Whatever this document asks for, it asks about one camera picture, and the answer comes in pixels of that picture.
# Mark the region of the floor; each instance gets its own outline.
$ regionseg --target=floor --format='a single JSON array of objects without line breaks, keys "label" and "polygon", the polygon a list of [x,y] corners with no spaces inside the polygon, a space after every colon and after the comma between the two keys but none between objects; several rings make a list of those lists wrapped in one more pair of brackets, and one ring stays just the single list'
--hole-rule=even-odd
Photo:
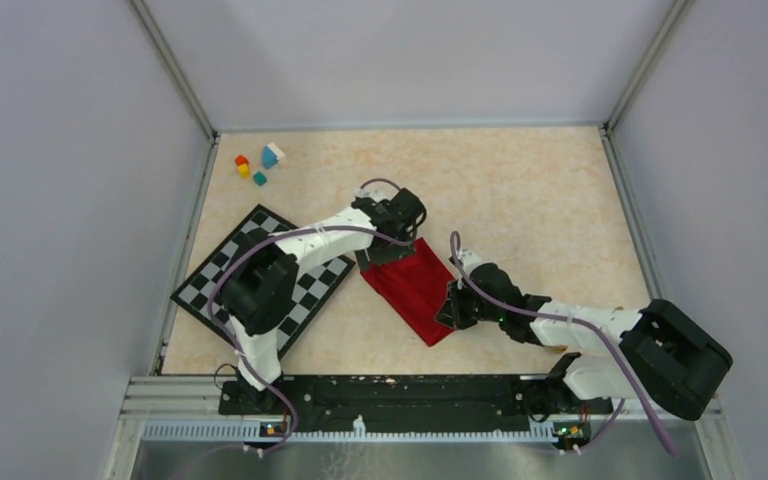
[{"label": "floor", "polygon": [[[258,187],[237,174],[275,142],[287,161]],[[649,297],[595,127],[223,134],[188,274],[257,203],[306,225],[347,206],[357,187],[387,177],[413,191],[420,229],[441,258],[452,230],[498,263],[523,292],[595,307],[642,307]],[[294,374],[538,373],[558,354],[521,345],[494,324],[427,347],[355,269],[282,361]],[[179,309],[165,374],[212,374],[230,347]]]}]

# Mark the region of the cable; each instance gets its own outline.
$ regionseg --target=cable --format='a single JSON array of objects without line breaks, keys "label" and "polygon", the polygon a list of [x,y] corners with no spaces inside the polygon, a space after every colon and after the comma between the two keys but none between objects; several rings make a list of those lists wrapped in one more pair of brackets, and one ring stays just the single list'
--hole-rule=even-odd
[{"label": "cable", "polygon": [[219,375],[219,370],[222,370],[222,367],[231,367],[234,369],[234,372],[237,372],[237,367],[234,366],[232,363],[223,363],[222,365],[219,365],[216,367],[216,370],[213,371],[213,384],[216,385],[216,388],[219,389],[219,391],[222,391],[222,387],[219,386],[218,383],[216,383],[216,376]]},{"label": "cable", "polygon": [[[220,322],[216,319],[216,312],[213,310],[213,306],[216,301],[216,295],[219,294],[219,291],[222,289],[222,287],[225,285],[225,283],[228,281],[229,278],[231,278],[231,275],[237,271],[243,264],[245,264],[252,256],[254,256],[257,252],[263,250],[264,248],[274,244],[275,242],[278,242],[280,240],[284,240],[286,238],[293,238],[293,237],[299,237],[302,235],[310,235],[313,233],[319,233],[320,231],[326,231],[326,232],[359,232],[359,233],[366,233],[369,235],[372,235],[377,238],[381,238],[383,240],[386,240],[392,244],[398,245],[400,247],[408,247],[413,244],[413,241],[401,241],[396,240],[393,237],[390,237],[389,235],[384,235],[383,233],[377,232],[375,230],[372,230],[370,228],[364,228],[364,227],[358,227],[356,225],[324,225],[317,228],[302,228],[299,230],[293,230],[291,232],[283,232],[279,233],[273,236],[270,236],[266,240],[258,243],[254,247],[252,247],[250,250],[245,252],[240,258],[237,259],[236,262],[231,264],[228,268],[225,269],[225,273],[222,274],[221,277],[219,277],[219,281],[216,282],[216,286],[213,287],[213,290],[210,292],[210,295],[207,297],[207,316],[210,319],[210,321],[222,332],[225,333],[225,336],[228,337],[231,342],[233,343],[234,348],[237,352],[240,352],[239,358],[240,361],[243,362],[243,366],[246,367],[246,370],[249,371],[252,377],[254,377],[255,380],[262,383],[267,390],[272,392],[276,397],[278,397],[279,400],[287,407],[287,409],[290,411],[290,428],[288,430],[284,431],[284,436],[281,437],[280,440],[278,440],[277,443],[272,445],[271,447],[267,448],[266,450],[255,450],[258,452],[259,455],[267,455],[269,453],[274,452],[278,448],[281,448],[284,443],[287,442],[287,440],[295,433],[296,431],[296,423],[299,418],[299,414],[296,411],[296,407],[293,405],[293,403],[288,399],[283,393],[281,393],[280,390],[275,388],[272,384],[267,382],[263,377],[261,377],[257,371],[252,367],[251,363],[249,363],[248,359],[245,356],[245,352],[243,352],[243,348],[240,345],[240,342],[237,340],[237,336],[234,334],[234,332],[228,328],[224,323]],[[205,458],[213,455],[214,453],[228,450],[232,448],[241,448],[244,451],[249,450],[249,446],[245,445],[244,443],[230,443],[226,445],[220,445],[218,447],[212,448],[208,450],[207,452],[202,453],[183,467],[181,467],[177,472],[172,474],[171,477],[169,477],[170,480],[180,478],[185,473],[189,472],[193,467],[195,467],[199,462],[204,460]]]},{"label": "cable", "polygon": [[360,188],[361,188],[361,190],[363,190],[364,188],[366,188],[367,186],[369,186],[369,185],[371,185],[373,183],[386,183],[387,185],[390,185],[391,187],[395,188],[396,190],[401,190],[402,189],[401,187],[399,187],[399,185],[396,182],[390,180],[389,178],[382,178],[382,177],[370,178],[369,180],[363,182],[360,185]]},{"label": "cable", "polygon": [[617,417],[620,416],[620,413],[622,412],[623,407],[625,407],[625,399],[621,398],[620,402],[617,403],[616,408],[614,408],[614,413],[611,414],[611,418],[608,419],[607,422],[605,422],[601,427],[599,427],[599,430],[596,431],[596,435],[593,435],[593,437],[590,439],[590,441],[587,443],[587,445],[583,447],[579,447],[579,451],[583,452],[593,446],[594,443],[596,443],[602,436],[605,435],[605,432],[608,431],[609,428],[616,422]]},{"label": "cable", "polygon": [[492,303],[493,305],[499,308],[503,308],[509,312],[517,313],[519,315],[543,317],[543,318],[548,318],[549,320],[555,320],[559,322],[567,322],[571,320],[572,323],[581,325],[587,328],[588,330],[590,330],[591,332],[595,333],[596,336],[599,337],[599,340],[601,340],[602,343],[605,344],[605,347],[608,349],[608,352],[614,358],[614,361],[617,362],[617,365],[619,365],[620,370],[622,370],[623,372],[623,375],[625,375],[625,377],[628,379],[629,383],[631,384],[631,388],[634,390],[634,393],[640,399],[640,404],[643,406],[643,411],[646,412],[646,418],[649,419],[649,423],[652,425],[652,430],[655,431],[655,435],[658,437],[658,440],[661,442],[661,445],[664,446],[664,450],[666,450],[667,453],[669,453],[670,456],[672,457],[678,456],[678,449],[676,448],[676,445],[673,442],[673,439],[670,436],[670,433],[664,427],[664,424],[663,422],[661,422],[661,419],[658,418],[658,415],[655,413],[655,409],[652,408],[652,404],[649,403],[649,399],[646,397],[645,390],[640,385],[640,382],[637,381],[637,378],[635,377],[631,368],[626,363],[625,357],[623,357],[622,353],[620,353],[620,351],[617,349],[617,347],[614,345],[611,339],[608,338],[608,336],[605,335],[605,333],[599,327],[588,322],[587,320],[583,320],[576,317],[573,317],[572,319],[568,319],[565,315],[556,315],[553,313],[541,313],[541,312],[535,312],[532,310],[517,308],[491,297],[486,292],[481,290],[478,287],[478,285],[476,285],[475,282],[473,282],[472,279],[469,278],[469,275],[467,275],[466,272],[464,271],[463,263],[458,258],[458,252],[461,249],[461,234],[458,233],[457,231],[453,231],[452,235],[449,237],[449,248],[452,251],[452,259],[454,261],[455,267],[458,269],[458,272],[460,273],[464,281],[470,286],[470,288],[472,288],[475,291],[475,293],[477,293],[478,295],[480,295],[482,298]]}]

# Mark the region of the blue block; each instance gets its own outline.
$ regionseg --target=blue block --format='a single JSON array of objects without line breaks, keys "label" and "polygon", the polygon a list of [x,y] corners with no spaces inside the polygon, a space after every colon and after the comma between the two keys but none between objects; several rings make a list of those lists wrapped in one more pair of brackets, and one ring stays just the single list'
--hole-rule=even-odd
[{"label": "blue block", "polygon": [[278,156],[269,146],[266,146],[263,147],[263,153],[260,154],[260,161],[263,163],[263,168],[268,170],[278,164]]},{"label": "blue block", "polygon": [[254,175],[252,175],[252,179],[254,180],[254,183],[263,186],[264,183],[266,183],[266,175],[263,174],[263,172],[257,172]]}]

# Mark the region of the teal block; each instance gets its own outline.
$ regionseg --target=teal block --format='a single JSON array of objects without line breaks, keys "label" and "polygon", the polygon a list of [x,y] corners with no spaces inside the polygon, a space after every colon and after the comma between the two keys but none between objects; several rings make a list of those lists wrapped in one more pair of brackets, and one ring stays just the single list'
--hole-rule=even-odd
[{"label": "teal block", "polygon": [[257,172],[254,175],[252,175],[252,179],[254,180],[254,183],[263,186],[264,183],[266,183],[266,175],[263,174],[263,172]]}]

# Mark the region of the zip tie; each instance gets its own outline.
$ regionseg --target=zip tie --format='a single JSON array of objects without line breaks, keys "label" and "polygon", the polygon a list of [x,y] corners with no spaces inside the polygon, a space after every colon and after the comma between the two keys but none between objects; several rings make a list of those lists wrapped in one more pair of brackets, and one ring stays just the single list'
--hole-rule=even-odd
[{"label": "zip tie", "polygon": [[[460,248],[459,246],[458,250],[455,252],[455,257],[452,259],[456,268],[458,266],[460,266],[461,269],[464,268],[462,256],[463,256],[463,249]],[[462,276],[458,277],[458,290],[463,290],[463,284],[464,284],[463,277]]]},{"label": "zip tie", "polygon": [[[229,315],[229,316],[228,316],[228,321],[230,322],[231,320],[237,320],[237,322],[239,322],[239,323],[240,323],[240,325],[242,325],[242,322],[240,322],[240,320],[239,320],[239,319],[237,319],[237,317],[235,317],[235,316],[233,316],[233,315]],[[237,338],[237,331],[236,331],[236,330],[234,330],[234,326],[233,326],[233,324],[229,324],[229,325],[228,325],[228,331],[229,331],[229,333],[230,333],[231,335],[233,335],[233,336],[234,336],[234,338]]]},{"label": "zip tie", "polygon": [[314,230],[316,230],[316,234],[319,236],[319,239],[322,242],[322,249],[319,251],[319,253],[316,255],[316,263],[315,265],[320,265],[324,263],[324,260],[322,259],[322,254],[325,253],[325,246],[331,243],[328,239],[328,235],[326,235],[325,232],[325,225],[322,224],[322,222],[316,222],[313,224]]},{"label": "zip tie", "polygon": [[575,316],[576,309],[574,307],[567,308],[567,327],[572,328],[572,319]]}]

